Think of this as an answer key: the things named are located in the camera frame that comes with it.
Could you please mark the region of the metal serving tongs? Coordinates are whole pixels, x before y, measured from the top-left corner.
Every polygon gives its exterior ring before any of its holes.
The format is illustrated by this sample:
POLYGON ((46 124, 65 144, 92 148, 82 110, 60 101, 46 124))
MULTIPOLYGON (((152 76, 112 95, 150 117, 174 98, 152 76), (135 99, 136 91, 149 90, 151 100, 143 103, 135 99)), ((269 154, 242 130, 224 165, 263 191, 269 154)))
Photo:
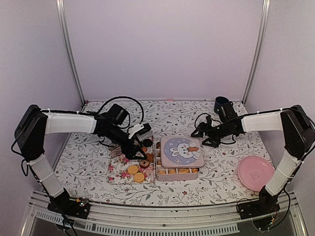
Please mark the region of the metal serving tongs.
POLYGON ((110 151, 110 157, 111 158, 116 158, 116 157, 119 157, 123 154, 121 147, 119 145, 116 145, 114 147, 109 147, 108 149, 110 151))

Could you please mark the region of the metal tin lid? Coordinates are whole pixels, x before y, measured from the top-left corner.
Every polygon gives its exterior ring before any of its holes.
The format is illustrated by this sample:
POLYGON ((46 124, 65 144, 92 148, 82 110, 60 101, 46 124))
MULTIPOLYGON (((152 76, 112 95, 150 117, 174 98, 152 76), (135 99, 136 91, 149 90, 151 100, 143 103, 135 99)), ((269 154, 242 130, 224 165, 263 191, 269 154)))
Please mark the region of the metal tin lid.
POLYGON ((201 168, 205 164, 200 141, 188 136, 163 136, 160 155, 165 168, 201 168))

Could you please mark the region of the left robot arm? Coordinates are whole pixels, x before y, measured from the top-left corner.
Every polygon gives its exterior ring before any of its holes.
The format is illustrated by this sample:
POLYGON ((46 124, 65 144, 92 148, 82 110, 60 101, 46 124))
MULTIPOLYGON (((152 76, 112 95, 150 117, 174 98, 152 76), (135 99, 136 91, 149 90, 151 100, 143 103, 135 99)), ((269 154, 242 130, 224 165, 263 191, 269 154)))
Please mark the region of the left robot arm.
POLYGON ((16 154, 22 156, 29 169, 42 184, 43 189, 54 199, 53 203, 62 213, 70 213, 72 200, 61 184, 52 167, 47 154, 47 141, 68 134, 91 134, 105 137, 120 147, 121 152, 129 160, 145 160, 146 153, 137 138, 137 132, 144 129, 139 123, 128 131, 120 125, 128 117, 128 112, 118 104, 104 113, 83 113, 75 111, 53 111, 31 104, 25 111, 14 132, 12 146, 17 146, 16 154))

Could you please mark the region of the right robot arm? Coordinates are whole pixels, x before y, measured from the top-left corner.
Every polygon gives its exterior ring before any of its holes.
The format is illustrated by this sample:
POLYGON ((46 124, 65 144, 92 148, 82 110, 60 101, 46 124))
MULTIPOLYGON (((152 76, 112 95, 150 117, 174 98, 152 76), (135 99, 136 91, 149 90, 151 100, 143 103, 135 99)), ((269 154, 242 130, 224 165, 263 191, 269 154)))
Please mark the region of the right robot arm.
POLYGON ((275 148, 283 145, 283 154, 271 179, 259 192, 260 200, 254 204, 258 214, 265 214, 274 205, 274 199, 296 176, 306 157, 315 148, 315 122, 302 106, 237 115, 232 102, 216 107, 219 125, 212 125, 212 117, 205 122, 195 123, 192 137, 203 138, 203 145, 217 148, 227 136, 239 136, 257 132, 273 154, 275 148))

